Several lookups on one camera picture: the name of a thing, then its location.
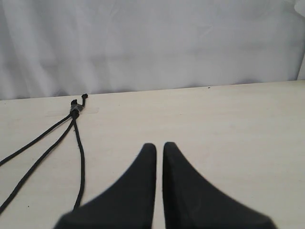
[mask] black cable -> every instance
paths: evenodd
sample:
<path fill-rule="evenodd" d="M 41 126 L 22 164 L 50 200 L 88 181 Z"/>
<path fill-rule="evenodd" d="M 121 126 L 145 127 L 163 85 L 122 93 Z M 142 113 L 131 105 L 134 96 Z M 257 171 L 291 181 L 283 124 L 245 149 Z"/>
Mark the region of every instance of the black cable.
<path fill-rule="evenodd" d="M 73 123 L 74 129 L 75 129 L 77 144 L 78 144 L 78 147 L 79 147 L 80 153 L 81 153 L 81 184 L 80 184 L 79 193 L 77 195 L 77 199 L 76 199 L 74 207 L 73 207 L 73 210 L 75 210 L 81 205 L 81 199 L 82 199 L 82 196 L 83 196 L 84 190 L 85 190 L 85 153 L 84 153 L 84 149 L 82 148 L 80 133 L 78 131 L 78 127 L 77 127 L 77 123 L 76 123 L 76 119 L 79 116 L 79 113 L 77 111 L 72 111 L 71 115 L 72 115 L 72 123 Z"/>
<path fill-rule="evenodd" d="M 23 176 L 23 178 L 19 181 L 17 186 L 14 188 L 10 196 L 4 201 L 4 203 L 0 206 L 0 215 L 5 210 L 5 208 L 12 202 L 12 200 L 15 198 L 15 196 L 18 194 L 24 183 L 27 181 L 27 179 L 32 175 L 32 173 L 37 169 L 37 167 L 40 165 L 40 163 L 44 160 L 44 158 L 65 138 L 65 136 L 68 134 L 68 132 L 71 130 L 74 121 L 71 121 L 68 128 L 65 130 L 65 132 L 60 136 L 60 138 L 34 163 L 34 165 L 28 170 L 28 172 Z"/>
<path fill-rule="evenodd" d="M 2 161 L 0 161 L 0 166 L 4 165 L 5 163 L 7 163 L 8 161 L 10 161 L 11 159 L 13 159 L 15 156 L 21 154 L 24 150 L 30 148 L 32 145 L 34 145 L 35 143 L 39 142 L 41 139 L 43 139 L 43 137 L 45 137 L 47 134 L 49 134 L 52 130 L 54 130 L 56 127 L 58 127 L 60 124 L 64 123 L 65 121 L 67 121 L 69 118 L 71 117 L 71 114 L 69 114 L 68 116 L 66 116 L 65 118 L 61 119 L 58 123 L 54 124 L 53 126 L 51 126 L 49 129 L 47 129 L 44 133 L 42 133 L 40 136 L 38 136 L 37 138 L 35 138 L 33 141 L 31 141 L 30 143 L 28 143 L 26 146 L 22 147 L 20 150 L 17 150 L 15 153 L 7 156 L 5 159 L 3 159 Z"/>

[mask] table surface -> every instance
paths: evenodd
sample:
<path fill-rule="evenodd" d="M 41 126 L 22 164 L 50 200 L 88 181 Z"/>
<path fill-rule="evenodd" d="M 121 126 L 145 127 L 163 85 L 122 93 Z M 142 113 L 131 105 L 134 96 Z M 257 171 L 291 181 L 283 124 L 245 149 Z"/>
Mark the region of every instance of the table surface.
<path fill-rule="evenodd" d="M 0 159 L 69 112 L 80 96 L 0 101 Z M 305 228 L 305 81 L 89 95 L 78 118 L 86 157 L 83 203 L 128 168 L 146 142 L 158 150 L 154 229 L 164 229 L 162 153 L 177 143 L 192 165 L 280 229 Z M 0 203 L 68 123 L 0 168 Z M 52 228 L 80 185 L 75 134 L 47 157 L 0 216 L 3 229 Z"/>

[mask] white table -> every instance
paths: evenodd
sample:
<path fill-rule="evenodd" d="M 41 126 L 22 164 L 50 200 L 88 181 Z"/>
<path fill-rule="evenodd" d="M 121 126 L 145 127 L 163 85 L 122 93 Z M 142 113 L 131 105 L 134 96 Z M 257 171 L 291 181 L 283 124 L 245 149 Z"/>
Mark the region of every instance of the white table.
<path fill-rule="evenodd" d="M 68 114 L 80 96 L 0 101 L 0 158 Z M 305 81 L 89 95 L 77 120 L 86 156 L 83 203 L 127 169 L 146 142 L 158 149 L 154 229 L 164 229 L 162 153 L 174 141 L 192 165 L 231 197 L 305 228 Z M 67 127 L 0 167 L 0 203 Z M 74 132 L 41 164 L 0 216 L 2 229 L 52 228 L 80 185 Z"/>

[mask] white curtain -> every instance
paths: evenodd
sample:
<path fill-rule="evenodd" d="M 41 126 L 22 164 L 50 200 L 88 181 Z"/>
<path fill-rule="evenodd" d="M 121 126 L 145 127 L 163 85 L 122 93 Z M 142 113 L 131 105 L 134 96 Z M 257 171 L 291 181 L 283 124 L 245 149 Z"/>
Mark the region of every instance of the white curtain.
<path fill-rule="evenodd" d="M 0 0 L 0 99 L 295 80 L 293 0 Z"/>

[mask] white fabric backdrop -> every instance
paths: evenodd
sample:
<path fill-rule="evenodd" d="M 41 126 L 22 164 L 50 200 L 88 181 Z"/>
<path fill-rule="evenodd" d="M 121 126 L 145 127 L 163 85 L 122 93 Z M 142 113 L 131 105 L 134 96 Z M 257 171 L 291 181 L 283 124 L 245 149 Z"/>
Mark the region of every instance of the white fabric backdrop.
<path fill-rule="evenodd" d="M 0 99 L 297 79 L 293 0 L 0 0 Z"/>

